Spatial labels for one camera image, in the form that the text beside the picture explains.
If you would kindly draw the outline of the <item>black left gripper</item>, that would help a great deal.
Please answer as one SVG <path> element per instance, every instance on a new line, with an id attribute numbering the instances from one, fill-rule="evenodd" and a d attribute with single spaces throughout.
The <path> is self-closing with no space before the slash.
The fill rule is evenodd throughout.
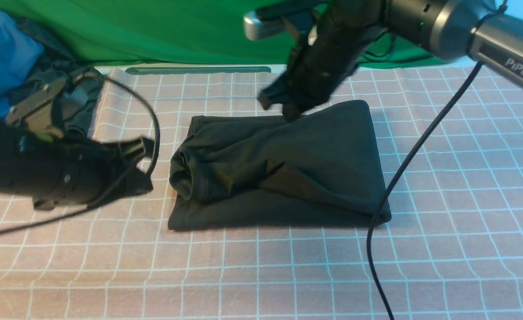
<path id="1" fill-rule="evenodd" d="M 144 158 L 155 160 L 155 140 L 145 136 L 103 143 L 84 140 L 65 155 L 54 190 L 33 198 L 32 205 L 38 211 L 70 205 L 94 208 L 148 194 L 153 191 L 150 169 L 138 167 Z"/>

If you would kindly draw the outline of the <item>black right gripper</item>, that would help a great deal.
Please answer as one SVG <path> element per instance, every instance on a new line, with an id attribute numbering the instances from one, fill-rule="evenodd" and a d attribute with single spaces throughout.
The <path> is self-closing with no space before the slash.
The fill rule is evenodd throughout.
<path id="1" fill-rule="evenodd" d="M 360 66 L 359 59 L 377 38 L 377 24 L 350 26 L 321 18 L 310 35 L 298 41 L 286 70 L 259 92 L 263 109 L 282 106 L 286 121 L 329 101 L 335 90 Z"/>

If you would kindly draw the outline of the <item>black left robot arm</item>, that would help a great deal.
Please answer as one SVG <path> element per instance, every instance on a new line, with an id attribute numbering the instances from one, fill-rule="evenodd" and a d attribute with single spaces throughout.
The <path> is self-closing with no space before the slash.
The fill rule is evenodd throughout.
<path id="1" fill-rule="evenodd" d="M 148 194 L 158 150 L 145 136 L 105 143 L 0 122 L 0 194 L 31 198 L 39 211 Z"/>

